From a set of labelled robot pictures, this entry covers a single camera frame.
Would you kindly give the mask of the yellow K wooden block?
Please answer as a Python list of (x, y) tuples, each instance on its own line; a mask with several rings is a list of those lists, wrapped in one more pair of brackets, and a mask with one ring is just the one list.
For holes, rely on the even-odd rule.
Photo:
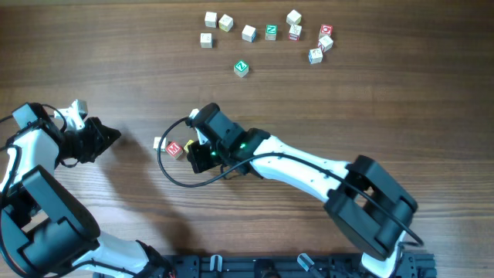
[(193, 141), (193, 140), (189, 140), (189, 141), (186, 143), (186, 145), (184, 146), (184, 151), (185, 151), (186, 153), (189, 153), (189, 151), (190, 151), (190, 146), (191, 146), (191, 145), (193, 145), (193, 143), (194, 143), (194, 141)]

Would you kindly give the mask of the red M wooden block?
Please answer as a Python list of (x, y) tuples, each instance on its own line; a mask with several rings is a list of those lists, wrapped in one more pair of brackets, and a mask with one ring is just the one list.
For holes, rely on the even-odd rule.
[(183, 147), (175, 141), (171, 141), (165, 148), (166, 152), (177, 160), (184, 153)]

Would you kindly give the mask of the teal picture wooden block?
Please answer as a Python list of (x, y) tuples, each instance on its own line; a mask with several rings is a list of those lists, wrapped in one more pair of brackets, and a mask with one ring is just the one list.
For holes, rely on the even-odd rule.
[(159, 144), (161, 141), (161, 137), (155, 137), (154, 138), (154, 143), (153, 143), (153, 149), (154, 150), (157, 150), (159, 147), (161, 148), (161, 151), (165, 151), (166, 149), (166, 142), (167, 142), (167, 138), (165, 137), (162, 141), (161, 144)]

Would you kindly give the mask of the green Z wooden block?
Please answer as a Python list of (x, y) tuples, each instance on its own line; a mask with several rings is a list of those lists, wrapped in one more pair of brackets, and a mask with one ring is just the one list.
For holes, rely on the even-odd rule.
[(243, 78), (247, 73), (249, 72), (249, 64), (246, 63), (244, 60), (239, 60), (235, 65), (234, 65), (234, 73)]

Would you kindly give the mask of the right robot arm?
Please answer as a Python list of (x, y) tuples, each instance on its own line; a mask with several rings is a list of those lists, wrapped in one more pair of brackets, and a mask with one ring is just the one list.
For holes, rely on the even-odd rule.
[(418, 203), (375, 160), (363, 155), (353, 162), (317, 157), (266, 131), (245, 131), (216, 103), (194, 109), (186, 124), (198, 135), (188, 148), (194, 173), (229, 166), (241, 175), (292, 185), (324, 204), (340, 231), (362, 251), (360, 264), (371, 275), (397, 272)]

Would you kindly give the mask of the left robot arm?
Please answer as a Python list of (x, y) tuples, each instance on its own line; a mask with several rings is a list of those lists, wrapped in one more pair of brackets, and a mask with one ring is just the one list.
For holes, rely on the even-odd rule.
[(170, 277), (172, 265), (141, 241), (101, 232), (89, 210), (54, 177), (73, 158), (93, 162), (121, 133), (88, 117), (84, 103), (58, 111), (57, 127), (40, 103), (12, 112), (19, 131), (5, 146), (1, 183), (1, 254), (21, 277), (62, 277), (77, 270), (95, 277)]

